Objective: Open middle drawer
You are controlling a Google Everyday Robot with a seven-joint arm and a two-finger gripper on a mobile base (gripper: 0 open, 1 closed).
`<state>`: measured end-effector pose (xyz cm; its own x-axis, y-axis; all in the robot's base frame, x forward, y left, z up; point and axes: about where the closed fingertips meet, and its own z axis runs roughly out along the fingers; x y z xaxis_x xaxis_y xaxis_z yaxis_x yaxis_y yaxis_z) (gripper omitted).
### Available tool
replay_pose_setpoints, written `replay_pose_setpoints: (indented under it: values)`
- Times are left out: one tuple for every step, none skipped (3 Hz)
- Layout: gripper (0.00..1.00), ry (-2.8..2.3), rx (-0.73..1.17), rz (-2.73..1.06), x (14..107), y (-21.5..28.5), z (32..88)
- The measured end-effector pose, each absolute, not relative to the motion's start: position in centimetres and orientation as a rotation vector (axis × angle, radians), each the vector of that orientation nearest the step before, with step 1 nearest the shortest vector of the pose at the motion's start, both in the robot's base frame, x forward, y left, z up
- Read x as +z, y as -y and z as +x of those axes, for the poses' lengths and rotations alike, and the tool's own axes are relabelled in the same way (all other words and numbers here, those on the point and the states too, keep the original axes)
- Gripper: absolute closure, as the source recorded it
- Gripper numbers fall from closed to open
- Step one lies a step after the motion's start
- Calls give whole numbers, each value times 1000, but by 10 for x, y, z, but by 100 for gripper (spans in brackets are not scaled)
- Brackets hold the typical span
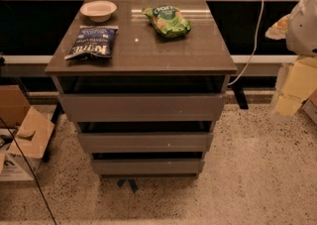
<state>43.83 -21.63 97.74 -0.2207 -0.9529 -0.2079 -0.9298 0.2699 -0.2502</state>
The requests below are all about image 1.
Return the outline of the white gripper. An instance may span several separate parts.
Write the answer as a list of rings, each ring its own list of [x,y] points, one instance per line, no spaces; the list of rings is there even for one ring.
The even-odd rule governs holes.
[[[286,38],[289,14],[281,17],[265,32],[272,40]],[[290,120],[317,89],[317,59],[303,57],[284,64],[278,71],[269,118],[273,122]]]

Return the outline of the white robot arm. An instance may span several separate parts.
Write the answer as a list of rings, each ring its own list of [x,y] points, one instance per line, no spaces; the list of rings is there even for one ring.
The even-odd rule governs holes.
[[[265,36],[285,39],[287,49],[298,55],[295,62],[279,69],[270,103],[270,118],[283,122],[294,116],[317,89],[317,0],[300,0]]]

